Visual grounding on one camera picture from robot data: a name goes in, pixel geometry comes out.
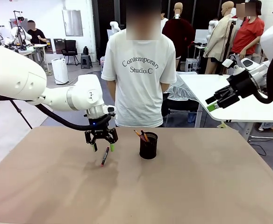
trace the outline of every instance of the wall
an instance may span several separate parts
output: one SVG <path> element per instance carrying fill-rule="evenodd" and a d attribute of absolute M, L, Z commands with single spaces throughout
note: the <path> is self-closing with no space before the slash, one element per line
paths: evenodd
<path fill-rule="evenodd" d="M 261 19 L 265 22 L 265 29 L 273 25 L 273 0 L 261 0 Z"/>
<path fill-rule="evenodd" d="M 83 27 L 82 37 L 65 35 L 62 9 L 77 9 L 81 11 Z M 81 53 L 87 46 L 92 61 L 95 61 L 95 36 L 93 27 L 93 10 L 91 0 L 0 0 L 0 25 L 9 27 L 9 19 L 14 17 L 13 10 L 23 11 L 22 16 L 28 20 L 34 20 L 36 27 L 44 32 L 46 38 L 51 39 L 53 51 L 55 52 L 55 38 L 76 40 L 78 52 Z M 62 55 L 46 55 L 46 59 L 63 57 Z"/>

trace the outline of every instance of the pen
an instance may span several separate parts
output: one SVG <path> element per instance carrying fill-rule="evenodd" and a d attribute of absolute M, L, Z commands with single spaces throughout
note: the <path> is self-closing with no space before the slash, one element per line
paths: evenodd
<path fill-rule="evenodd" d="M 136 130 L 133 130 L 143 141 L 146 141 L 145 137 L 142 136 L 139 132 L 137 132 Z"/>
<path fill-rule="evenodd" d="M 102 166 L 102 167 L 103 167 L 103 165 L 104 165 L 104 163 L 105 163 L 105 160 L 107 159 L 108 151 L 109 151 L 109 147 L 107 147 L 107 150 L 105 151 L 103 160 L 102 160 L 102 162 L 101 162 L 101 166 Z"/>
<path fill-rule="evenodd" d="M 147 141 L 147 142 L 149 142 L 149 139 L 148 139 L 148 137 L 147 137 L 146 133 L 145 133 L 143 130 L 141 130 L 141 133 L 144 135 L 144 137 L 145 137 L 146 141 Z"/>

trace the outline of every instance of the black pen holder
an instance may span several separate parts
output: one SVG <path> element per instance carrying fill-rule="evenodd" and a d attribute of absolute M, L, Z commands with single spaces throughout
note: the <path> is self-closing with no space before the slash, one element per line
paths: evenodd
<path fill-rule="evenodd" d="M 145 132 L 145 134 L 147 135 L 149 142 L 140 138 L 140 156 L 143 159 L 151 160 L 156 156 L 158 136 L 152 132 Z"/>

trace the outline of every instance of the white air purifier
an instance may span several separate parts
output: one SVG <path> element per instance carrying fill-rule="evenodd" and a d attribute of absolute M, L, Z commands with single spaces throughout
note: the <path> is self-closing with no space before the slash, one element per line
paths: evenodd
<path fill-rule="evenodd" d="M 54 79 L 56 84 L 64 85 L 69 82 L 66 60 L 64 58 L 56 58 L 51 61 Z"/>

